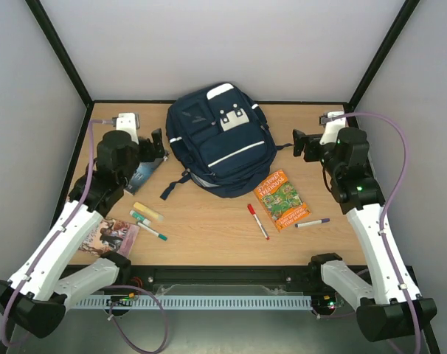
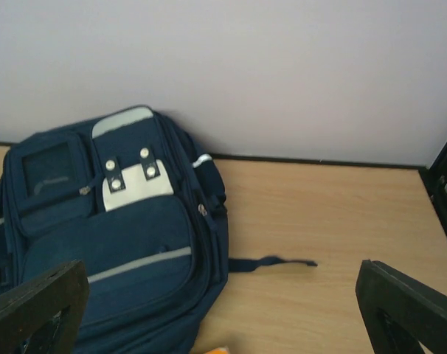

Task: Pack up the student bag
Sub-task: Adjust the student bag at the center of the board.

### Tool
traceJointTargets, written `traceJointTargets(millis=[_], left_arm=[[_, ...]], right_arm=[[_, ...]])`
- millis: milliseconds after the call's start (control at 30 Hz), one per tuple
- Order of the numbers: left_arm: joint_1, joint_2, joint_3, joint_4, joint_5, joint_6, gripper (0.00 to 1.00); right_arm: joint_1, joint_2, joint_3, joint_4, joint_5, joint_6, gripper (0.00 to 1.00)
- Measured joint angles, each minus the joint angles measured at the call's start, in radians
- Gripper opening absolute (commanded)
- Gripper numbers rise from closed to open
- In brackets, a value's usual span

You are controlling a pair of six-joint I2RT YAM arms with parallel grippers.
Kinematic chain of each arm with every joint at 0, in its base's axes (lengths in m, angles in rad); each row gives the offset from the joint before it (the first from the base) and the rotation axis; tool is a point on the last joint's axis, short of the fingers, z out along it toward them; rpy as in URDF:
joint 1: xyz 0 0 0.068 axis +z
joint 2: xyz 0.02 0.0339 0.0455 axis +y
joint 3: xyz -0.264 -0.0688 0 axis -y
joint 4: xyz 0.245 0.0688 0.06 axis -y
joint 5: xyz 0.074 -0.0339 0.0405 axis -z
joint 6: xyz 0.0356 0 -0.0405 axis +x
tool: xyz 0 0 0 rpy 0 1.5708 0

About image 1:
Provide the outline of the dark blue paperback book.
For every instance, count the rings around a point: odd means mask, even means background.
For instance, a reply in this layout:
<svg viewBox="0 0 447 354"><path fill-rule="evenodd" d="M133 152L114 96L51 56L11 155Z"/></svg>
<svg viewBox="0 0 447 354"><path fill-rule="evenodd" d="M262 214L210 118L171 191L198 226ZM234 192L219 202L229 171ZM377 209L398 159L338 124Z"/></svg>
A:
<svg viewBox="0 0 447 354"><path fill-rule="evenodd" d="M166 150L163 157L156 158L153 162L141 162L135 173L128 182L125 191L131 195L136 193L143 187L143 185L150 179L158 167L168 160L169 152Z"/></svg>

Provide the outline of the orange Treehouse paperback book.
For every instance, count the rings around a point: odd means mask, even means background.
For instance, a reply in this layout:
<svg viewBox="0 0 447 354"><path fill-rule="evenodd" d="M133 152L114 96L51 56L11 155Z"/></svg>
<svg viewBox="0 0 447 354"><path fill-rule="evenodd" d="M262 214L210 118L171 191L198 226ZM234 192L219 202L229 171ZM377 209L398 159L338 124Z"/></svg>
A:
<svg viewBox="0 0 447 354"><path fill-rule="evenodd" d="M254 194L278 232L311 215L309 206L283 170L277 170L261 181Z"/></svg>

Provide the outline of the navy blue school backpack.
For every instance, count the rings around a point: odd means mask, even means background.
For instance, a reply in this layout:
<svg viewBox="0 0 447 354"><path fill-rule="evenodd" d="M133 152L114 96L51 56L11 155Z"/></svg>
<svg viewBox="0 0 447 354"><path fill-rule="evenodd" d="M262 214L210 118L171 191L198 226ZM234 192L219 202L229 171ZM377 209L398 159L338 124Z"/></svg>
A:
<svg viewBox="0 0 447 354"><path fill-rule="evenodd" d="M281 145L274 142L260 106L231 83L217 83L175 101L167 110L166 135L184 172L220 198L253 191L270 173Z"/></svg>

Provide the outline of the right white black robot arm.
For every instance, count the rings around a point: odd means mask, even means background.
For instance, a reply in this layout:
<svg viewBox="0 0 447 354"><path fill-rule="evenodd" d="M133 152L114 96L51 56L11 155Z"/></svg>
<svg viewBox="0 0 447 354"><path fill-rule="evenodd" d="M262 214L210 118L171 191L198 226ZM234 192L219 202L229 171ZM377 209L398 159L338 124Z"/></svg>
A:
<svg viewBox="0 0 447 354"><path fill-rule="evenodd" d="M325 134L293 131L294 155L320 162L322 176L355 231L370 275L363 280L335 254L311 258L309 280L319 289L330 286L355 311L368 341L420 335L437 307L421 295L395 245L378 182L369 172L367 135L358 128L341 128L331 142Z"/></svg>

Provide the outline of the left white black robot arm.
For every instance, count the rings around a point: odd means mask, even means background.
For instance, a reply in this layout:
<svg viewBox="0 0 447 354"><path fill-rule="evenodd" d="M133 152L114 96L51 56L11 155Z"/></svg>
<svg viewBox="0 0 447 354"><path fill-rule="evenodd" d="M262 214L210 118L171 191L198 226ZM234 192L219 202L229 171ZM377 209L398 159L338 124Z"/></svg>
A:
<svg viewBox="0 0 447 354"><path fill-rule="evenodd" d="M86 174L75 182L55 225L28 261L8 280L0 280L4 345L13 345L6 334L8 322L42 339L82 299L127 284L131 261L113 251L74 274L61 275L80 244L123 197L139 164L163 155L161 129L154 130L151 139L143 139L135 129L117 128L105 133L98 144L90 144Z"/></svg>

